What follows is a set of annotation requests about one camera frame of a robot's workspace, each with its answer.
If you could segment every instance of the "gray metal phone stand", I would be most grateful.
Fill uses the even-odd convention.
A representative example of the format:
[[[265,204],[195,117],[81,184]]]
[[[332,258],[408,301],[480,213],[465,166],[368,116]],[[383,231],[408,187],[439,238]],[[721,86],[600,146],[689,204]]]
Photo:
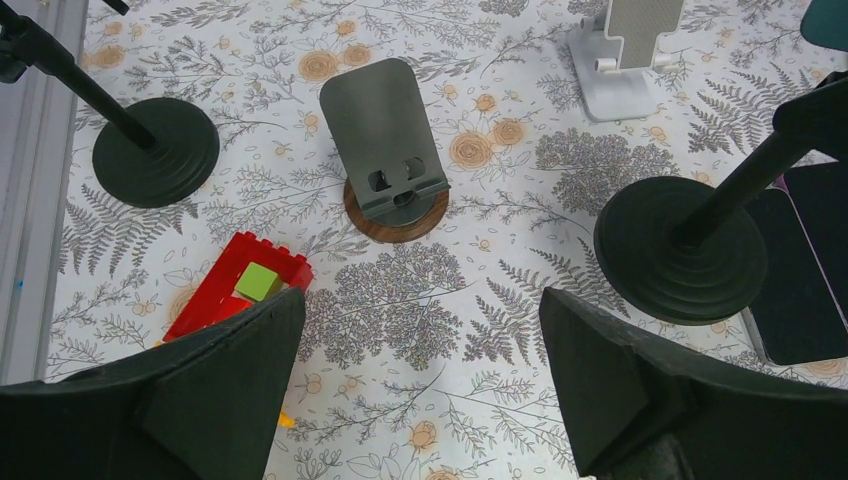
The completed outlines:
[[[450,185],[409,65],[387,59],[339,75],[320,101],[348,174],[345,206],[354,225],[392,243],[432,230]]]

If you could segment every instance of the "patterned tablecloth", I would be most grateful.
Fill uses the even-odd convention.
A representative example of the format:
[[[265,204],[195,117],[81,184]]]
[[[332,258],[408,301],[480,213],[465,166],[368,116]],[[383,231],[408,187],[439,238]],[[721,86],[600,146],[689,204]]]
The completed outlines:
[[[297,426],[278,430],[267,479],[575,478],[537,320],[546,285],[727,362],[848,388],[844,360],[764,366],[738,318],[641,314],[592,251],[617,190],[718,184],[779,103],[845,66],[801,38],[806,2],[688,0],[661,41],[680,69],[652,77],[656,112],[593,124],[564,36],[602,0],[135,0],[126,17],[92,0],[88,72],[125,103],[194,102],[223,152],[191,198],[129,208],[93,177],[103,120],[80,104],[47,376],[151,348],[250,230],[316,274],[285,401]],[[324,81],[388,57],[417,73],[453,187],[439,227],[397,246],[348,222],[318,105]]]

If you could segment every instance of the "microphone stand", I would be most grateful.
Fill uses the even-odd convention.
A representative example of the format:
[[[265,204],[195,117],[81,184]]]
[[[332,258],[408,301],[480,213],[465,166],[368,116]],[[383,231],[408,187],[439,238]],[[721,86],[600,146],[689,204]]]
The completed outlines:
[[[744,206],[810,150],[848,158],[848,73],[784,103],[768,136],[713,189],[655,177],[618,192],[595,224],[595,253],[612,286],[639,310],[706,325],[748,306],[766,278],[765,244]]]
[[[125,13],[120,0],[110,6]],[[218,131],[198,107],[174,98],[143,100],[126,109],[28,17],[0,0],[0,82],[14,83],[30,66],[56,77],[109,121],[94,143],[97,180],[118,200],[158,208],[195,192],[218,161]]]

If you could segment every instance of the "green lego brick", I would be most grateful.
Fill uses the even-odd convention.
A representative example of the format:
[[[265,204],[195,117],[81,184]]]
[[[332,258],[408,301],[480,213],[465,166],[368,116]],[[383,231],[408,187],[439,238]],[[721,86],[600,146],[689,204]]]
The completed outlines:
[[[280,276],[262,265],[251,262],[241,274],[236,291],[253,302],[261,302],[279,292],[284,282]]]

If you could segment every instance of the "white phone stand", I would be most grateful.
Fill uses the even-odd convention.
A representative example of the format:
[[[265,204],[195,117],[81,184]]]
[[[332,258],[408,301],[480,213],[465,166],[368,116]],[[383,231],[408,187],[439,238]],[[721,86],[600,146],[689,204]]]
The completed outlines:
[[[596,122],[646,117],[657,104],[645,72],[677,70],[657,53],[660,35],[677,31],[684,0],[609,0],[568,34],[586,114]]]

